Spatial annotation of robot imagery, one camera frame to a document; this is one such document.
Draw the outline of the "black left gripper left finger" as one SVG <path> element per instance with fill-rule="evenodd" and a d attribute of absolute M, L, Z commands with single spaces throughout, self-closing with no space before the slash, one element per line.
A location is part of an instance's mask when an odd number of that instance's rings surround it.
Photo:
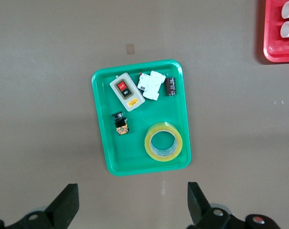
<path fill-rule="evenodd" d="M 43 211 L 25 215 L 8 229 L 66 229 L 79 210 L 78 184 L 68 184 Z"/>

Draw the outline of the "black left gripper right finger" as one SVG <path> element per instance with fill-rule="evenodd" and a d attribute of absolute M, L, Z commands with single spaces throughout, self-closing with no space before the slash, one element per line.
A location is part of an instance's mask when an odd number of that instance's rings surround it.
<path fill-rule="evenodd" d="M 212 207 L 200 186 L 196 182 L 188 182 L 188 210 L 193 224 L 189 229 L 243 229 L 245 223 L 223 208 Z"/>

